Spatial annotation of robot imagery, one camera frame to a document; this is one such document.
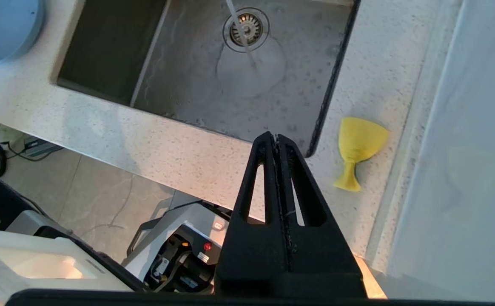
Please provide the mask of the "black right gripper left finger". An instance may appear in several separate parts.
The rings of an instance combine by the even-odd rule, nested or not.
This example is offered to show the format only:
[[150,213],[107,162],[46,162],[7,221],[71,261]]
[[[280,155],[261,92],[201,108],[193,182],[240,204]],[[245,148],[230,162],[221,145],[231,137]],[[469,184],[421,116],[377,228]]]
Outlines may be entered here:
[[[217,296],[268,296],[273,279],[287,269],[275,145],[270,132],[253,142],[215,271]],[[249,213],[260,166],[265,222],[251,224]]]

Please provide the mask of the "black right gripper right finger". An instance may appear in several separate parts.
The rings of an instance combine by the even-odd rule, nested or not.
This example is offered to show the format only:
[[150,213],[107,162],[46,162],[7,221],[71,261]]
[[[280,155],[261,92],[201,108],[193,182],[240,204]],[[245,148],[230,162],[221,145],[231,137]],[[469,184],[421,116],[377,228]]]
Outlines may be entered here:
[[277,291],[291,298],[366,298],[360,267],[297,145],[277,136],[286,263]]

